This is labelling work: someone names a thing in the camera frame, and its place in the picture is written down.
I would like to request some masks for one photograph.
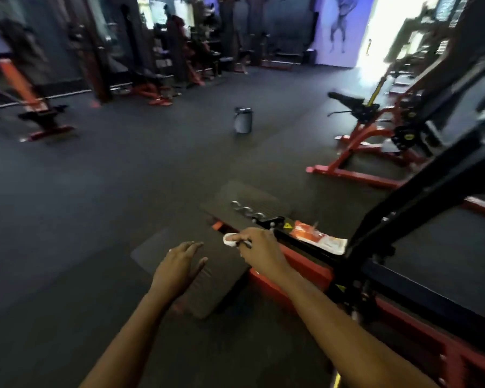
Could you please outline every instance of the muscular figure drawing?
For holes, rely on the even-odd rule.
[[[345,39],[347,37],[347,15],[352,12],[352,10],[357,5],[357,0],[336,0],[338,3],[338,17],[336,21],[330,27],[330,42],[332,42],[332,47],[330,52],[334,51],[334,34],[338,29],[341,30],[341,52],[345,52]]]

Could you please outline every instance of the hand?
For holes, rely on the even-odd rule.
[[[277,239],[270,230],[261,228],[246,228],[239,234],[234,234],[227,241],[239,242],[239,251],[242,258],[250,264],[259,274],[263,274],[273,283],[282,287],[288,275],[293,271],[280,251]],[[251,241],[251,248],[244,242]]]
[[[202,246],[202,242],[187,241],[169,249],[167,256],[156,269],[149,293],[164,304],[170,304],[184,293],[208,260],[203,257],[191,272],[192,258]]]

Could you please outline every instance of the forearm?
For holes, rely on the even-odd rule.
[[[160,319],[167,307],[168,303],[159,294],[149,291],[80,388],[137,386]]]
[[[435,387],[422,372],[360,327],[296,271],[279,284],[298,315],[353,388]]]

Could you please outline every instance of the wall mural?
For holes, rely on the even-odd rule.
[[[317,64],[355,67],[374,0],[318,0]]]

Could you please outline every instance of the gray bin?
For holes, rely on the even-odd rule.
[[[234,129],[237,133],[250,133],[253,123],[251,108],[235,108]]]

